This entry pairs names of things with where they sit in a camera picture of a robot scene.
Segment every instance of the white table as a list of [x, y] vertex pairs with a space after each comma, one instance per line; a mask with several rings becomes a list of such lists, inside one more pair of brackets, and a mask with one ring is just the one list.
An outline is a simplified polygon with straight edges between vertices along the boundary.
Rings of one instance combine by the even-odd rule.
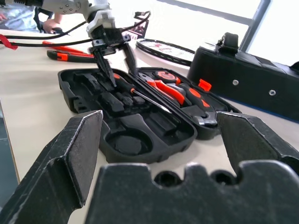
[[[24, 35], [26, 33], [0, 30], [4, 35]], [[66, 37], [56, 42], [73, 41]], [[79, 46], [87, 49], [89, 45]], [[18, 48], [16, 51], [1, 49], [0, 60], [0, 97], [9, 137], [14, 153], [15, 163], [22, 179], [43, 147], [60, 132], [69, 118], [74, 114], [66, 105], [58, 86], [57, 73], [65, 69], [95, 68], [95, 64], [66, 63], [50, 60], [46, 49]], [[136, 50], [140, 67], [156, 66], [177, 70], [186, 74], [186, 67], [174, 67], [154, 60], [143, 52]], [[118, 53], [108, 57], [113, 68], [127, 70]], [[285, 141], [299, 149], [299, 124], [269, 115], [267, 113], [231, 102], [243, 113], [260, 117]], [[152, 175], [161, 170], [173, 170], [183, 177], [185, 164], [196, 162], [205, 166], [208, 172], [226, 169], [233, 172], [224, 148], [221, 136], [209, 141], [194, 141], [190, 148], [161, 163], [151, 164]], [[99, 167], [106, 164], [99, 152], [94, 180]], [[82, 224], [87, 206], [75, 211], [70, 224]]]

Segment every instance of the foam tool tray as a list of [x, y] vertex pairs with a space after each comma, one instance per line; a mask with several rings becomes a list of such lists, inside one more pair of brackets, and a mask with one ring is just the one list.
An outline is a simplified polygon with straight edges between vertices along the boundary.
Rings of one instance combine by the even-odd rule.
[[149, 164], [185, 151], [197, 136], [190, 121], [154, 92], [139, 85], [129, 74], [113, 71], [133, 83], [136, 90], [164, 105], [172, 114], [140, 96], [114, 88], [98, 69], [61, 71], [58, 74], [59, 85], [71, 111], [103, 111], [99, 148], [107, 162]]
[[[161, 73], [165, 73], [166, 76], [164, 75], [163, 78], [161, 78], [161, 76], [159, 76]], [[189, 120], [189, 122], [196, 127], [198, 133], [197, 139], [199, 140], [209, 140], [220, 134], [216, 121], [217, 112], [242, 113], [225, 100], [210, 92], [208, 88], [209, 84], [205, 82], [201, 83], [201, 87], [199, 87], [175, 71], [164, 68], [138, 68], [137, 74], [144, 88], [148, 91], [154, 91], [159, 98], [163, 98], [168, 104], [172, 105], [180, 116]], [[161, 91], [155, 90], [152, 85], [146, 83], [147, 78], [153, 79], [155, 82], [156, 80], [161, 80], [166, 85], [171, 83], [170, 85], [178, 91], [182, 91], [183, 88], [185, 102], [183, 104], [174, 102]]]

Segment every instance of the black case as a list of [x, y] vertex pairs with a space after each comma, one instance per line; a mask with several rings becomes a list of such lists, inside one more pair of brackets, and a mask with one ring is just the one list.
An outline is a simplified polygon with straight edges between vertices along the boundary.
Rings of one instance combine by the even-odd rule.
[[[166, 69], [140, 68], [138, 70], [153, 72]], [[185, 151], [195, 138], [207, 140], [220, 134], [217, 126], [211, 128], [196, 125], [187, 114], [171, 105], [163, 95], [139, 77], [113, 70], [129, 83], [133, 83], [139, 92], [164, 105], [172, 111], [172, 114], [168, 114], [137, 95], [133, 95], [137, 98], [132, 98], [128, 93], [117, 93], [110, 80], [98, 71], [98, 69], [64, 70], [59, 72], [58, 79], [64, 99], [71, 111], [75, 113], [103, 111], [100, 151], [105, 155], [107, 162], [148, 164], [160, 162], [172, 154]], [[190, 84], [185, 77], [174, 71], [167, 71]], [[199, 87], [193, 87], [205, 94]], [[227, 108], [226, 111], [239, 112], [212, 93], [206, 94], [213, 102], [217, 102], [219, 107]]]
[[199, 47], [187, 77], [209, 82], [217, 95], [298, 122], [299, 63], [289, 67], [236, 52]]

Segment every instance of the black cable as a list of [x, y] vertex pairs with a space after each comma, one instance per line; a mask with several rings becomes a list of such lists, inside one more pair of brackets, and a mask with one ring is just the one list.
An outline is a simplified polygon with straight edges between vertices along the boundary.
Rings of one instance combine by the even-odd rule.
[[82, 22], [80, 24], [78, 24], [77, 26], [73, 27], [72, 29], [70, 29], [69, 31], [66, 31], [62, 34], [58, 34], [55, 36], [5, 36], [7, 39], [22, 39], [22, 40], [51, 40], [51, 39], [56, 39], [62, 36], [65, 36], [67, 34], [69, 34], [71, 31], [74, 31], [75, 29], [83, 26], [86, 22]]
[[146, 12], [144, 12], [144, 13], [137, 12], [137, 13], [135, 14], [135, 16], [138, 16], [138, 15], [145, 15], [145, 14], [148, 14], [148, 16], [145, 17], [145, 18], [144, 18], [143, 20], [141, 20], [140, 22], [136, 23], [135, 25], [130, 26], [130, 27], [127, 27], [127, 28], [124, 28], [123, 30], [121, 30], [121, 32], [125, 32], [125, 31], [127, 31], [127, 30], [130, 30], [130, 29], [132, 29], [132, 28], [138, 27], [139, 25], [143, 24], [146, 20], [149, 19], [150, 15], [151, 15], [150, 11], [146, 11]]
[[61, 46], [70, 46], [75, 44], [81, 44], [81, 43], [87, 43], [92, 41], [92, 39], [82, 40], [82, 41], [75, 41], [75, 42], [69, 42], [69, 43], [53, 43], [53, 44], [35, 44], [35, 43], [11, 43], [13, 46], [19, 46], [19, 47], [61, 47]]

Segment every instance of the screwdriver handle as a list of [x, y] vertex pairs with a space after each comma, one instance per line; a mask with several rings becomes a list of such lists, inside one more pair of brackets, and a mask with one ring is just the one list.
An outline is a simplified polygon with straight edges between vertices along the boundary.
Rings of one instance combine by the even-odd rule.
[[214, 108], [211, 107], [205, 99], [202, 97], [202, 95], [195, 90], [194, 88], [191, 88], [185, 83], [182, 83], [178, 85], [182, 89], [186, 91], [186, 97], [194, 104], [197, 105], [200, 109], [202, 109], [205, 112], [215, 112]]
[[128, 83], [123, 77], [114, 73], [116, 86], [123, 91], [133, 93], [135, 90], [135, 86], [133, 84]]
[[181, 80], [174, 76], [173, 74], [167, 72], [167, 71], [156, 71], [154, 72], [154, 76], [162, 80], [164, 83], [175, 83], [175, 84], [180, 84]]
[[155, 80], [155, 83], [160, 90], [173, 96], [181, 106], [192, 106], [192, 103], [182, 93], [166, 85], [162, 80]]
[[160, 90], [157, 85], [156, 82], [154, 80], [148, 80], [147, 83], [152, 86], [153, 88], [155, 88], [158, 92], [162, 93], [164, 96], [168, 97], [176, 106], [180, 107], [180, 104], [178, 103], [178, 101], [176, 99], [174, 99], [172, 96], [168, 95], [167, 93], [163, 92], [162, 90]]

